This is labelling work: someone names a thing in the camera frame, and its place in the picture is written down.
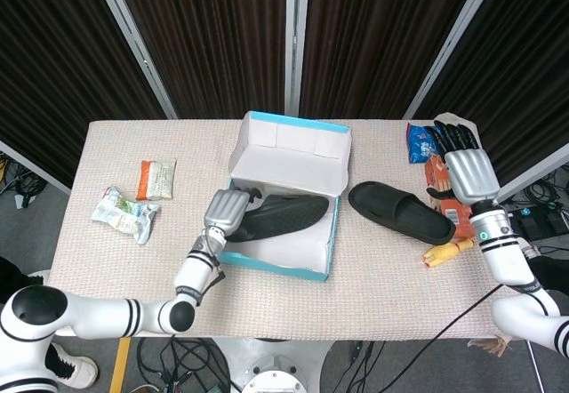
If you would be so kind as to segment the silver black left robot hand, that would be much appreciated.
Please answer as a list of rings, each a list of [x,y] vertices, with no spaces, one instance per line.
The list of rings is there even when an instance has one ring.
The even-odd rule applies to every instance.
[[[217,190],[205,212],[204,228],[219,229],[225,237],[235,233],[244,218],[247,206],[261,197],[262,194],[257,188]]]

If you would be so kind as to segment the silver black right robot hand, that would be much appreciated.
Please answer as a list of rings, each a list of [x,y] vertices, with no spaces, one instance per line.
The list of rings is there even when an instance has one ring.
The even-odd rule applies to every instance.
[[[429,195],[437,200],[456,199],[473,213],[496,206],[501,187],[490,158],[474,133],[464,124],[445,124],[439,120],[425,129],[436,144],[451,184],[445,191],[429,187]]]

